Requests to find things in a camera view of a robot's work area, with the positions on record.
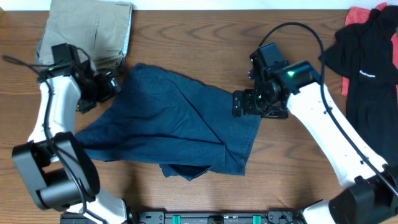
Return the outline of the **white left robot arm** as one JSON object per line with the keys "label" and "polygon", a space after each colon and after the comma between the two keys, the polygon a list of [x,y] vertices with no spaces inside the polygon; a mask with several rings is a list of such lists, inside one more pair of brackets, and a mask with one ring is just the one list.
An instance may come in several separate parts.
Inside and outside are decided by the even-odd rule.
{"label": "white left robot arm", "polygon": [[38,72],[35,128],[12,160],[36,206],[76,213],[93,223],[138,223],[125,201],[100,186],[95,165],[75,137],[75,111],[95,105],[96,72],[88,61],[58,62]]}

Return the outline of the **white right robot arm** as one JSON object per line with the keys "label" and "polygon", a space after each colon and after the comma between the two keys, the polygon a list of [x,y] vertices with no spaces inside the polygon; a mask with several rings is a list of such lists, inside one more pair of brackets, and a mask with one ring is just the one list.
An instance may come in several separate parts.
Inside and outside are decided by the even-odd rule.
{"label": "white right robot arm", "polygon": [[354,130],[308,61],[256,66],[252,90],[233,93],[233,116],[294,115],[329,160],[342,193],[300,209],[294,223],[381,223],[397,216],[397,168]]}

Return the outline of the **navy blue shorts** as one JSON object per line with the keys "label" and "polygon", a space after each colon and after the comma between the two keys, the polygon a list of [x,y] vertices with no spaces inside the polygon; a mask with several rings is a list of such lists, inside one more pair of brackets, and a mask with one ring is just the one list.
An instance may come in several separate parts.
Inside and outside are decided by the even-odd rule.
{"label": "navy blue shorts", "polygon": [[140,63],[76,138],[93,160],[158,164],[166,177],[244,175],[261,120],[235,118],[232,106],[227,91]]}

